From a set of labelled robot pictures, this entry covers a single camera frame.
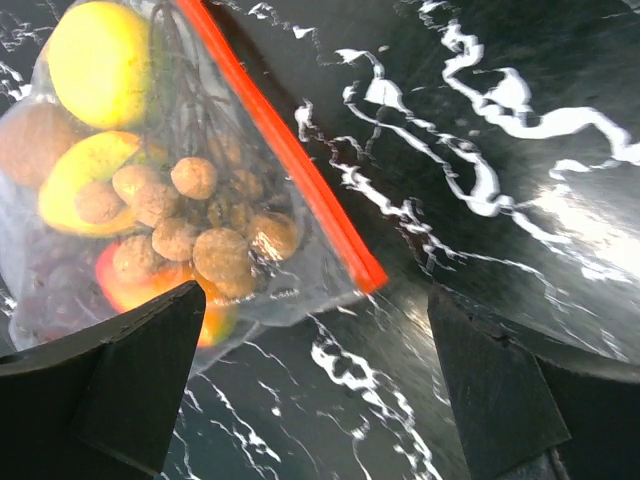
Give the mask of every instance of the lemon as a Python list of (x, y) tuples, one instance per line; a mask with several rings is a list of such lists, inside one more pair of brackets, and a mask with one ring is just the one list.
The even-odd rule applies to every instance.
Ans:
[(136, 218), (125, 208), (113, 220), (101, 224), (87, 223), (75, 207), (76, 195), (95, 180), (110, 180), (127, 161), (163, 165), (166, 152), (149, 146), (147, 157), (139, 152), (141, 139), (132, 133), (101, 132), (76, 143), (60, 157), (49, 178), (40, 187), (38, 212), (46, 224), (64, 233), (89, 237), (109, 237), (135, 229)]
[(149, 23), (132, 9), (104, 1), (71, 8), (51, 35), (47, 60), (60, 102), (82, 122), (118, 130), (143, 120)]

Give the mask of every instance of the red zip strip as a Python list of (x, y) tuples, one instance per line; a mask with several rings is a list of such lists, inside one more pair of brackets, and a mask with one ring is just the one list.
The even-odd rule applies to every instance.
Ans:
[(369, 294), (380, 288), (388, 280), (386, 272), (369, 252), (306, 151), (244, 70), (209, 11), (200, 0), (175, 2), (200, 35), (226, 81), (302, 192), (360, 291)]

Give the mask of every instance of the ziplock bag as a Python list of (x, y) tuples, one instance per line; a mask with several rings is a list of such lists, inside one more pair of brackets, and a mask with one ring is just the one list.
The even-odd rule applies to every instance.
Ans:
[(17, 349), (195, 279), (193, 372), (386, 275), (195, 0), (73, 4), (0, 121)]

